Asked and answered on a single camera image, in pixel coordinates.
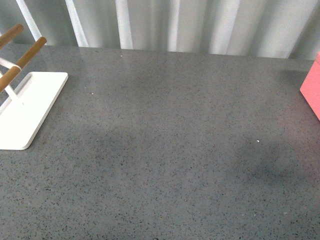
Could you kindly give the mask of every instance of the gray countertop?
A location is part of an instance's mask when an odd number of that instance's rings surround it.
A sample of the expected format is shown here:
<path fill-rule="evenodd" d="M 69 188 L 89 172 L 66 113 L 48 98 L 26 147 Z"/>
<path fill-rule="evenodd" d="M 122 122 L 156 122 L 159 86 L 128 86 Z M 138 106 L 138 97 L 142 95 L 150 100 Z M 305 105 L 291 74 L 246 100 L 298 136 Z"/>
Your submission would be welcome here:
<path fill-rule="evenodd" d="M 13 85 L 69 79 L 31 146 L 0 151 L 0 238 L 320 239 L 312 63 L 43 47 Z"/>

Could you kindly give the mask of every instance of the pink box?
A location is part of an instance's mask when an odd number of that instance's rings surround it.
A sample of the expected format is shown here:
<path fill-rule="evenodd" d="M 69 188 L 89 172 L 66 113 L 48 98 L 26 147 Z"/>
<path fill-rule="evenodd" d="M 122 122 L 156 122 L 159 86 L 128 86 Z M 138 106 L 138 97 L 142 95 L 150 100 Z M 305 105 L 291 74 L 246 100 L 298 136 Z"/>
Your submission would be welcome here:
<path fill-rule="evenodd" d="M 300 91 L 320 120 L 320 52 L 318 52 Z"/>

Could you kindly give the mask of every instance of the wooden rod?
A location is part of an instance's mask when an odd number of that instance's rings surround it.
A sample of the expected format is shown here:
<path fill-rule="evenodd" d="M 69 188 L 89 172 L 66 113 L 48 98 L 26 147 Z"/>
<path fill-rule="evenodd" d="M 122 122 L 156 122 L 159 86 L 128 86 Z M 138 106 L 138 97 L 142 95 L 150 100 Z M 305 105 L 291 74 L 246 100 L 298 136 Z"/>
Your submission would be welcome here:
<path fill-rule="evenodd" d="M 45 45 L 47 39 L 45 37 L 40 37 L 33 46 L 16 62 L 20 68 L 24 68 L 28 62 L 39 52 L 39 50 Z"/>
<path fill-rule="evenodd" d="M 0 36 L 0 49 L 2 49 L 8 42 L 14 39 L 19 33 L 24 30 L 24 26 L 21 24 L 16 24 L 3 35 Z"/>
<path fill-rule="evenodd" d="M 19 73 L 20 69 L 17 66 L 13 66 L 0 78 L 0 93 L 12 82 L 12 80 Z"/>
<path fill-rule="evenodd" d="M 21 69 L 23 69 L 28 62 L 39 52 L 47 40 L 42 36 L 36 41 L 32 47 L 16 62 Z M 1 78 L 0 78 L 0 93 L 12 82 L 12 80 L 20 73 L 20 69 L 17 66 L 10 68 Z"/>

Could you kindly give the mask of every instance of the curtain fold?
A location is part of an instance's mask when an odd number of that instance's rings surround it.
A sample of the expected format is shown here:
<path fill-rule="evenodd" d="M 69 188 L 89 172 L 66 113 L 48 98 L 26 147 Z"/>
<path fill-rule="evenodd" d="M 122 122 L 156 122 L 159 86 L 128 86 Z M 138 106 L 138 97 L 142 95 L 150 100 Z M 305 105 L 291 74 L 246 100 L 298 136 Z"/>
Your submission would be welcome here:
<path fill-rule="evenodd" d="M 319 0 L 6 0 L 16 43 L 314 60 Z"/>

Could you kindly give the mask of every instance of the white base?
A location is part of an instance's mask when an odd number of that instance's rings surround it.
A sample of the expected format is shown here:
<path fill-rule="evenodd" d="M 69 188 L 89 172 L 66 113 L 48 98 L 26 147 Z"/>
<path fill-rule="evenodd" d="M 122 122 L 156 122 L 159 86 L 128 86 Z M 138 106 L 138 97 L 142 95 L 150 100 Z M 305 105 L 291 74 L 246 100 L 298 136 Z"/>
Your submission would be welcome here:
<path fill-rule="evenodd" d="M 24 150 L 39 128 L 68 79 L 66 72 L 30 72 L 0 106 L 0 149 Z"/>

